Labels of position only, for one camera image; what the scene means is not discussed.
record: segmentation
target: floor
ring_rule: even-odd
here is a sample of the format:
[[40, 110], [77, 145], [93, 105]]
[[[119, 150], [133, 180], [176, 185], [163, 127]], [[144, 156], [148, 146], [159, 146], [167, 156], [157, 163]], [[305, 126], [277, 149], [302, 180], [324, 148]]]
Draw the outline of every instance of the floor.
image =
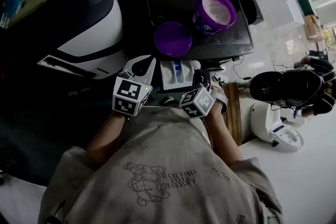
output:
[[[265, 15], [267, 9], [260, 7]], [[258, 25], [250, 26], [250, 32], [255, 45], [255, 52], [246, 55], [243, 60], [226, 63], [224, 76], [229, 81], [242, 81], [238, 77], [253, 77], [261, 72], [274, 69], [272, 61], [278, 65], [292, 66], [300, 60], [309, 49], [316, 50], [316, 46], [307, 41], [303, 26], [294, 29], [286, 27], [272, 28], [264, 21]], [[284, 67], [275, 67], [276, 70], [284, 70]], [[243, 138], [251, 134], [249, 128], [250, 108], [253, 100], [241, 99]], [[7, 182], [0, 186], [0, 212], [10, 224], [35, 224], [39, 212], [39, 203], [44, 192], [43, 187], [33, 185], [16, 178], [8, 178]]]

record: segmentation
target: black table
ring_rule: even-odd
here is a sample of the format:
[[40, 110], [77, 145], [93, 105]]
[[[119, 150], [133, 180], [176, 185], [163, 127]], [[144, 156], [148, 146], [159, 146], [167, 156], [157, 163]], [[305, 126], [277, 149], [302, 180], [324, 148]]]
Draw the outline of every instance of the black table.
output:
[[149, 9], [150, 27], [145, 31], [149, 36], [149, 44], [141, 47], [142, 54], [154, 54], [158, 60], [168, 57], [160, 53], [153, 40], [157, 26], [163, 22], [176, 21], [185, 25], [193, 35], [190, 51], [178, 57], [183, 60], [224, 60], [254, 51], [247, 20], [238, 3], [237, 20], [231, 28], [214, 33], [208, 37], [200, 37], [194, 31], [192, 17], [198, 0], [146, 0]]

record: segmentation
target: person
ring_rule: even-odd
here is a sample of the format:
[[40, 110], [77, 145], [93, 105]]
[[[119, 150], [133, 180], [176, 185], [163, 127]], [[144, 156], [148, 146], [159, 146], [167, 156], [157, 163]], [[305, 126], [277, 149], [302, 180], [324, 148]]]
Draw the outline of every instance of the person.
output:
[[[317, 116], [319, 114], [329, 113], [336, 102], [335, 69], [329, 62], [309, 56], [303, 57], [294, 65], [294, 67], [299, 68], [305, 65], [310, 65], [313, 68], [314, 72], [321, 77], [323, 84], [320, 90], [312, 98], [312, 105], [302, 109], [301, 116], [307, 118], [313, 115]], [[252, 79], [238, 83], [240, 97], [254, 99], [250, 92], [251, 81]]]
[[222, 106], [214, 103], [207, 128], [176, 108], [144, 107], [129, 122], [112, 112], [86, 150], [63, 154], [38, 223], [283, 223], [269, 179], [257, 158], [244, 159]]

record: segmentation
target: cable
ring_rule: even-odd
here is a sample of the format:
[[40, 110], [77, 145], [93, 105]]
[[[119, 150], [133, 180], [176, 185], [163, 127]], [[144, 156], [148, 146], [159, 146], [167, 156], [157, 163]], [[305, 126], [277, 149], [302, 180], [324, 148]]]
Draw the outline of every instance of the cable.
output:
[[243, 79], [243, 80], [249, 80], [249, 79], [251, 79], [252, 77], [245, 77], [245, 78], [242, 78], [240, 75], [237, 74], [236, 69], [235, 69], [235, 66], [239, 66], [239, 65], [241, 65], [241, 64], [243, 63], [244, 59], [245, 59], [245, 57], [243, 56], [242, 61], [241, 61], [240, 63], [236, 64], [236, 65], [233, 65], [232, 68], [233, 68], [233, 71], [234, 71], [234, 72], [236, 73], [236, 75], [238, 76], [238, 78]]

